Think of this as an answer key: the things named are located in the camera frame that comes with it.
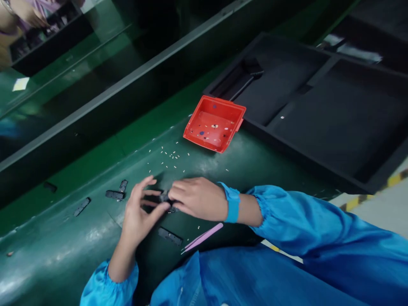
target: blue anti-static coat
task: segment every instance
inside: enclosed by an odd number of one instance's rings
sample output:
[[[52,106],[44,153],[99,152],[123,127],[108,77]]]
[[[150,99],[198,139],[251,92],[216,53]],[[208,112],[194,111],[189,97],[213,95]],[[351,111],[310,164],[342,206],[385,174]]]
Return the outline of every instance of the blue anti-static coat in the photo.
[[[251,189],[264,245],[196,252],[156,288],[150,305],[408,305],[408,241],[334,205],[275,186]],[[109,261],[91,276],[81,305],[131,305],[139,270],[123,283]]]

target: person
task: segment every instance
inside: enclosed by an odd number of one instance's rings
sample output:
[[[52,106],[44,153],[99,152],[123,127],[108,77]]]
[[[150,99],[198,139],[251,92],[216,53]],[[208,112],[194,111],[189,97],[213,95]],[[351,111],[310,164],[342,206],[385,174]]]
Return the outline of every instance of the person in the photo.
[[[82,7],[85,0],[75,0]],[[67,0],[0,0],[0,33],[16,35],[17,28],[47,28],[47,17],[56,12]]]
[[[138,283],[135,251],[168,203],[142,205],[152,176],[125,208],[111,260],[93,273],[81,305],[131,305]],[[205,178],[175,181],[169,198],[182,212],[238,222],[303,264],[264,245],[195,252],[154,291],[150,305],[408,305],[408,241],[301,192],[256,186],[242,194]]]

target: hand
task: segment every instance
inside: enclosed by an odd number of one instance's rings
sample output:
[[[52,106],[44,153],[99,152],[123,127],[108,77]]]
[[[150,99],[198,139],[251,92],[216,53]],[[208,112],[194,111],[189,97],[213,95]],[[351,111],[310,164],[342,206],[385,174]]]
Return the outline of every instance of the hand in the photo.
[[[125,208],[123,220],[121,245],[135,250],[141,241],[147,236],[154,224],[160,219],[166,210],[170,208],[169,203],[153,203],[143,200],[144,196],[159,196],[161,191],[144,190],[148,185],[154,185],[157,180],[153,176],[146,177],[132,189],[130,198]],[[150,214],[142,209],[142,205],[156,207]]]
[[[193,217],[209,221],[225,221],[228,216],[228,201],[223,188],[206,178],[187,178],[175,181],[169,198],[181,203],[173,207]]]
[[[30,27],[45,28],[50,26],[46,18],[26,0],[11,0],[10,6],[14,13]]]

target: pink tweezers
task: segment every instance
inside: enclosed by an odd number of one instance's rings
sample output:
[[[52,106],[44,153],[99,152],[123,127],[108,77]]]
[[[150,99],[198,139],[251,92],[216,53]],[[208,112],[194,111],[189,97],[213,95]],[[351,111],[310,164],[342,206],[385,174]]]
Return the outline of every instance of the pink tweezers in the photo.
[[[194,239],[192,242],[190,242],[188,245],[186,245],[183,249],[183,253],[190,251],[192,248],[196,247],[200,243],[202,243],[204,240],[208,239],[212,234],[215,232],[219,231],[224,225],[222,223],[218,223],[215,225],[212,229],[209,229],[206,231],[204,234],[198,236],[196,239]]]

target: yellow and black tape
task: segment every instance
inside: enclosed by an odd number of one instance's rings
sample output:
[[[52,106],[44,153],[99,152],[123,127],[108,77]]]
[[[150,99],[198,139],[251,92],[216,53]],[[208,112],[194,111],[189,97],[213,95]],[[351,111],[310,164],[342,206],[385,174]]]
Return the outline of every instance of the yellow and black tape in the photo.
[[[404,171],[398,173],[397,175],[390,177],[387,183],[375,195],[359,195],[358,197],[352,199],[351,201],[344,203],[342,206],[340,206],[340,209],[342,211],[349,212],[358,205],[364,203],[365,201],[374,198],[381,191],[399,184],[402,180],[406,179],[407,177],[408,169],[405,169]]]

